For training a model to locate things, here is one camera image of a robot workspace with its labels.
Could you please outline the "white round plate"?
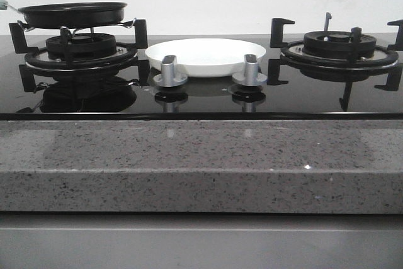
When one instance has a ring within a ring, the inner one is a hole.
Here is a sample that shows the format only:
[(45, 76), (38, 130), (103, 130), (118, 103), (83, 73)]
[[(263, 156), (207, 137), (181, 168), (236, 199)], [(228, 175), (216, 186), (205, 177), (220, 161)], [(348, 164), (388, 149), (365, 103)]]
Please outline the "white round plate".
[(145, 54), (157, 70), (167, 55), (174, 55), (178, 69), (189, 77), (224, 77), (244, 69), (244, 56), (253, 54), (261, 62), (266, 49), (256, 43), (226, 38), (189, 38), (161, 42)]

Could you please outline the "black frying pan green handle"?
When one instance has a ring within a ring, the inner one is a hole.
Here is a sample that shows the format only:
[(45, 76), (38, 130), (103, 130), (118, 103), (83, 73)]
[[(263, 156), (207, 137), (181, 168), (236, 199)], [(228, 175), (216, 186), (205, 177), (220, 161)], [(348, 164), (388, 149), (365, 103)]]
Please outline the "black frying pan green handle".
[(27, 6), (17, 12), (34, 28), (91, 28), (121, 22), (126, 6), (123, 2), (62, 3)]

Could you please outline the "silver stove knob left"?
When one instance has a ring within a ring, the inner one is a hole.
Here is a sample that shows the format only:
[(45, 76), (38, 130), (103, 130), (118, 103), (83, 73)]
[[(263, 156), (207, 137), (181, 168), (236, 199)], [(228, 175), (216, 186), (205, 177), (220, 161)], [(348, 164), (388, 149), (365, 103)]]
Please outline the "silver stove knob left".
[(161, 62), (161, 73), (153, 78), (155, 84), (164, 88), (173, 88), (186, 83), (188, 76), (179, 72), (176, 65), (177, 58), (175, 55), (165, 56)]

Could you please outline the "silver stove knob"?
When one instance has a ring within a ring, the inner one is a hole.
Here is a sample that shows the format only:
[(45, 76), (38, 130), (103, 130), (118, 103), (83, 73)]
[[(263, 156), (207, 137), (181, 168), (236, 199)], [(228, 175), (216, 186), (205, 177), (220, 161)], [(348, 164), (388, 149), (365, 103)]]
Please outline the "silver stove knob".
[(161, 62), (161, 73), (153, 78), (155, 84), (164, 88), (173, 88), (186, 83), (188, 76), (179, 72), (176, 65), (177, 58), (175, 55), (165, 56)]
[(260, 86), (267, 81), (267, 76), (259, 72), (259, 64), (255, 55), (246, 54), (244, 63), (244, 70), (232, 75), (233, 82), (242, 86), (254, 87)]

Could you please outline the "silver stove knob right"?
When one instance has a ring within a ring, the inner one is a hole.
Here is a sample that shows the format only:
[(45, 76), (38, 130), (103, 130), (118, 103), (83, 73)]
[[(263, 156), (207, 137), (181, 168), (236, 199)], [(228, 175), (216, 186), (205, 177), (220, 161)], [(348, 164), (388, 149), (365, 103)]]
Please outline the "silver stove knob right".
[(254, 87), (260, 86), (267, 81), (267, 76), (259, 72), (259, 64), (255, 55), (246, 54), (244, 63), (244, 70), (232, 75), (233, 82), (242, 86)]

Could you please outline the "black gas burner left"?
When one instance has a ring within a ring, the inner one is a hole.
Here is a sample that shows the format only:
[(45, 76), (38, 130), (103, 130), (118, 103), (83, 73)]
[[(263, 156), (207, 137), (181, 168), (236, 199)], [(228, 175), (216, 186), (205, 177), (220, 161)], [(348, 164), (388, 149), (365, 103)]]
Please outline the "black gas burner left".
[[(92, 60), (107, 57), (116, 53), (116, 40), (113, 35), (105, 33), (76, 34), (68, 39), (68, 46), (74, 60)], [(61, 36), (46, 40), (48, 58), (64, 60)]]

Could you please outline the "black gas burner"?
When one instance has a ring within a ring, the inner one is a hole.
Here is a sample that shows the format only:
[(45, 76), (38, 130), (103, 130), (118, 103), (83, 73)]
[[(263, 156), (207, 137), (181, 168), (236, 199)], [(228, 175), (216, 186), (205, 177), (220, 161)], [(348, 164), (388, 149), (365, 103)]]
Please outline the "black gas burner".
[[(353, 34), (346, 31), (312, 31), (304, 35), (303, 52), (328, 59), (347, 59), (353, 52)], [(373, 57), (377, 39), (362, 34), (356, 48), (357, 58)]]
[[(113, 35), (105, 33), (76, 34), (68, 39), (68, 46), (74, 60), (92, 60), (107, 57), (116, 53), (116, 40)], [(48, 58), (64, 60), (61, 36), (46, 40)]]

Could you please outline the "black gas burner right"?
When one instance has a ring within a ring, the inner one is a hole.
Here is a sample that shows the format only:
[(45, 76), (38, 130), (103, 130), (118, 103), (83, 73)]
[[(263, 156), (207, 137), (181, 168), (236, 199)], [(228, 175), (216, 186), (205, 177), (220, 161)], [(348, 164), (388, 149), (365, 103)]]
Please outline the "black gas burner right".
[[(328, 59), (347, 59), (353, 52), (353, 34), (346, 31), (312, 31), (304, 35), (303, 52)], [(362, 34), (356, 48), (357, 58), (373, 57), (377, 39)]]

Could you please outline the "black pan support right burner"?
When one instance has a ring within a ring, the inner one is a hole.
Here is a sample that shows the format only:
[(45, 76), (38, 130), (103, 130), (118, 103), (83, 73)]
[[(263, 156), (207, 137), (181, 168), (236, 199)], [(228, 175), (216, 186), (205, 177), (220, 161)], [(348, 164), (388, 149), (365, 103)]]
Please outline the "black pan support right burner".
[[(326, 14), (325, 25), (322, 31), (329, 30), (331, 13)], [(283, 27), (292, 25), (292, 20), (284, 18), (273, 18), (271, 20), (270, 48), (279, 49), (279, 59), (271, 59), (268, 62), (268, 80), (270, 86), (286, 85), (286, 80), (281, 80), (280, 67), (288, 65), (299, 70), (304, 76), (312, 79), (344, 83), (344, 94), (340, 99), (343, 110), (347, 110), (349, 97), (354, 82), (364, 81), (371, 76), (387, 75), (385, 84), (376, 88), (384, 91), (398, 91), (401, 76), (402, 64), (399, 63), (398, 53), (402, 51), (402, 21), (390, 21), (390, 26), (398, 26), (399, 30), (395, 42), (387, 47), (376, 44), (373, 57), (357, 58), (356, 48), (360, 42), (362, 29), (353, 27), (350, 31), (353, 34), (353, 52), (347, 59), (328, 59), (316, 57), (303, 52), (303, 39), (296, 42), (284, 42)]]

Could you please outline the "black pan support burner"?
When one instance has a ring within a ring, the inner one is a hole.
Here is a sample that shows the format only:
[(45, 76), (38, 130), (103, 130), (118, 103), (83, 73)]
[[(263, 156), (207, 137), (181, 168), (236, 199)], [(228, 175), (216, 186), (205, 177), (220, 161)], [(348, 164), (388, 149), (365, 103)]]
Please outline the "black pan support burner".
[(115, 36), (95, 33), (93, 28), (89, 33), (78, 34), (62, 26), (60, 34), (46, 39), (45, 47), (40, 49), (27, 45), (27, 24), (10, 23), (14, 50), (25, 56), (25, 63), (19, 66), (24, 90), (38, 89), (35, 75), (68, 83), (87, 83), (108, 79), (136, 64), (138, 51), (148, 47), (147, 23), (137, 19), (122, 25), (134, 28), (134, 43), (117, 42)]
[[(326, 14), (325, 25), (322, 31), (329, 30), (331, 13)], [(387, 47), (376, 44), (373, 57), (357, 58), (356, 48), (360, 42), (362, 29), (353, 27), (350, 31), (353, 34), (353, 52), (347, 59), (328, 59), (316, 57), (303, 52), (303, 39), (296, 42), (284, 42), (283, 27), (292, 25), (292, 20), (284, 18), (273, 18), (271, 20), (270, 48), (279, 49), (279, 59), (271, 59), (268, 62), (268, 80), (270, 86), (286, 85), (286, 80), (281, 80), (280, 67), (288, 65), (299, 70), (304, 76), (312, 79), (344, 83), (344, 94), (340, 99), (343, 110), (347, 110), (349, 97), (354, 82), (364, 81), (371, 76), (387, 75), (385, 84), (376, 88), (384, 91), (398, 91), (401, 76), (402, 64), (399, 63), (398, 53), (402, 51), (402, 21), (390, 21), (390, 26), (398, 26), (399, 30), (395, 42)]]

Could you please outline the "black glass cooktop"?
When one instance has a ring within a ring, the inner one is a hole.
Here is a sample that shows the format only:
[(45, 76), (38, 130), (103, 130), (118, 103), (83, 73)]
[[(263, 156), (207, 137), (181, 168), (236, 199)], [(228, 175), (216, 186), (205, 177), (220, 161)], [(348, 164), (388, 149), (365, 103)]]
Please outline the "black glass cooktop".
[(153, 83), (143, 51), (110, 78), (64, 82), (30, 70), (9, 35), (1, 37), (2, 120), (361, 120), (402, 118), (402, 65), (379, 75), (323, 74), (268, 49), (268, 81), (191, 78), (176, 89)]

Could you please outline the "black pan support left burner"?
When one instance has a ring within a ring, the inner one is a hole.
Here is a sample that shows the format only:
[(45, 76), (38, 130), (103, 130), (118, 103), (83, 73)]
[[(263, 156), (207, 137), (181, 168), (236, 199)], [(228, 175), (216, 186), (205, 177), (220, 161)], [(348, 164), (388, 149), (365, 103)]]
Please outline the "black pan support left burner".
[(40, 49), (27, 45), (27, 24), (10, 23), (14, 50), (25, 56), (25, 63), (19, 66), (24, 90), (38, 89), (35, 75), (68, 83), (87, 83), (108, 79), (136, 64), (138, 51), (148, 47), (147, 23), (137, 19), (122, 25), (134, 28), (134, 43), (117, 42), (115, 36), (95, 33), (93, 28), (89, 33), (78, 34), (62, 26), (60, 34), (46, 39), (45, 47)]

